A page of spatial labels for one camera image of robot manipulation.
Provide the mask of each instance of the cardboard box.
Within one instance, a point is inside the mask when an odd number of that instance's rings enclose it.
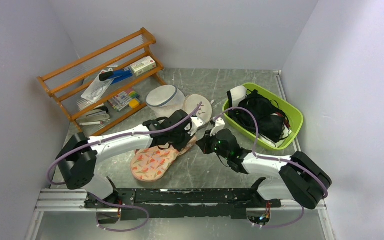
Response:
[[[150,56],[146,56],[141,60],[130,65],[131,72],[136,77],[156,67],[157,67],[157,63]]]

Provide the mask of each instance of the pink oven mitt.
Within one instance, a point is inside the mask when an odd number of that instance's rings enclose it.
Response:
[[[161,150],[158,146],[137,150],[130,162],[130,170],[133,177],[143,182],[155,182],[162,178],[178,156],[183,155],[197,142],[194,136],[182,151],[177,151],[170,146]]]

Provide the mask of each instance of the wooden shelf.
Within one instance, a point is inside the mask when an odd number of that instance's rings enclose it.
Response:
[[[132,39],[134,38],[137,38],[137,37],[140,37],[142,36],[142,40],[143,40],[143,43],[134,47],[134,48],[131,48],[125,52],[123,52],[122,54],[118,55],[117,57],[114,57],[114,58],[111,58],[110,60],[107,60],[105,61],[104,63],[101,63],[99,64],[98,66],[96,67],[92,67],[86,71],[83,71],[82,73],[80,74],[77,74],[75,77],[71,78],[71,79],[68,79],[66,82],[64,82],[63,84],[60,84],[56,87],[54,87],[53,89],[50,89],[49,88],[49,85],[46,84],[46,81],[52,81],[53,78],[56,78],[58,76],[60,76],[61,74],[67,72],[67,71],[70,71],[71,69],[73,68],[76,68],[76,67],[79,67],[81,66],[83,63],[85,63],[86,61],[89,61],[89,60],[96,60],[96,59],[99,59],[100,56],[102,56],[102,54],[108,52],[108,51],[115,51],[114,49],[122,44],[125,44],[129,41],[131,41]],[[55,70],[51,73],[48,73],[44,76],[38,76],[37,77],[37,80],[40,82],[41,86],[43,87],[43,89],[45,90],[45,92],[51,97],[53,98],[56,103],[59,105],[59,107],[61,108],[61,110],[64,112],[64,114],[67,116],[68,120],[70,120],[70,122],[72,122],[79,131],[82,131],[82,128],[81,126],[76,122],[76,119],[78,119],[79,117],[81,117],[82,115],[84,115],[85,113],[93,110],[95,107],[105,103],[106,101],[108,101],[109,99],[113,98],[115,95],[127,90],[127,89],[130,89],[132,88],[133,86],[135,86],[136,84],[142,82],[143,80],[145,80],[146,78],[149,78],[149,77],[154,77],[154,79],[160,84],[160,85],[166,85],[166,82],[164,82],[161,77],[158,75],[158,72],[161,71],[162,69],[164,69],[164,66],[163,64],[160,62],[160,60],[155,57],[155,55],[151,52],[151,49],[150,49],[150,45],[152,44],[155,44],[157,41],[155,39],[155,37],[150,33],[148,32],[145,28],[141,28],[139,31],[133,33],[133,34],[130,34],[129,36],[127,37],[124,37],[114,43],[111,43],[110,45],[108,46],[105,46],[95,52],[92,52],[66,66],[63,66],[61,67],[60,69],[58,70]],[[123,69],[123,68],[126,68],[128,67],[129,65],[133,64],[134,62],[144,58],[144,57],[147,57],[147,56],[150,56],[152,57],[152,59],[155,60],[155,63],[156,63],[156,68],[134,78],[132,81],[130,81],[129,83],[111,91],[111,92],[108,92],[108,93],[105,93],[105,96],[103,96],[99,101],[97,101],[96,103],[86,107],[85,109],[83,110],[80,110],[80,111],[77,111],[75,113],[70,113],[66,107],[64,107],[63,105],[63,101],[66,101],[66,100],[69,100],[73,97],[76,97],[78,96],[78,94],[81,92],[81,91],[84,91],[85,89],[87,89],[89,87],[89,85],[92,83],[92,81],[89,81],[89,82],[86,82],[85,84],[81,85],[81,86],[78,86],[76,87],[75,89],[72,89],[72,90],[69,90],[69,88],[72,88],[73,85],[79,83],[80,81],[83,81],[84,79],[86,79],[87,77],[93,75],[93,74],[96,74],[98,73],[99,71],[101,71],[102,69],[105,69],[106,67],[114,64],[114,63],[117,63],[117,62],[120,62],[120,61],[123,61],[124,59],[126,59],[127,57],[135,54],[135,53],[138,53],[139,51],[143,51],[143,53],[139,54],[138,56],[130,59],[130,60],[126,60],[126,62],[124,62],[123,64],[121,64],[120,66],[118,66],[116,68],[116,70],[119,70],[119,69]],[[57,96],[58,93],[60,92],[65,92],[66,93],[63,93],[61,96]],[[127,119],[128,117],[130,117],[131,115],[133,115],[134,113],[138,112],[139,110],[143,109],[144,107],[146,107],[146,104],[145,103],[142,103],[141,105],[139,105],[138,107],[128,111],[126,114],[122,115],[121,117],[115,119],[113,122],[107,124],[105,127],[103,127],[102,129],[99,129],[97,132],[93,133],[92,135],[93,136],[99,136],[103,133],[105,133],[106,131],[108,131],[109,129],[113,128],[114,126],[116,126],[117,124],[121,123],[123,120]]]

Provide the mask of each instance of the gray wall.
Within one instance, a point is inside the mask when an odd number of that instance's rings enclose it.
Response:
[[[67,133],[36,76],[75,59],[48,1],[0,1],[0,239],[24,238]]]
[[[384,1],[320,0],[282,71],[337,239],[384,239]]]
[[[80,56],[141,27],[166,67],[280,69],[318,0],[50,0]]]

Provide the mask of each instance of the green basket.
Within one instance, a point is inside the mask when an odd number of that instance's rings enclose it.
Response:
[[[287,146],[289,146],[292,141],[297,137],[298,133],[300,132],[301,127],[303,126],[304,122],[304,116],[303,114],[296,109],[294,106],[289,104],[287,101],[281,99],[277,95],[273,94],[272,92],[258,86],[255,83],[247,82],[244,83],[242,86],[245,88],[249,89],[250,91],[257,90],[258,94],[264,96],[265,98],[269,100],[276,100],[276,102],[279,104],[279,108],[284,111],[284,113],[287,115],[289,119],[289,124],[290,124],[290,130],[292,133],[283,141],[283,143],[279,147],[273,147],[261,139],[258,139],[258,145],[261,147],[268,149],[268,150],[283,150]],[[227,100],[224,105],[223,105],[223,111],[228,109],[229,107],[229,100]],[[224,114],[224,117],[227,121],[227,123],[238,130],[240,133],[245,135],[247,138],[251,139],[252,141],[255,141],[256,136],[249,131],[245,130],[243,127],[241,127],[239,124],[237,124],[235,121],[233,121],[230,117],[228,117],[227,113]]]

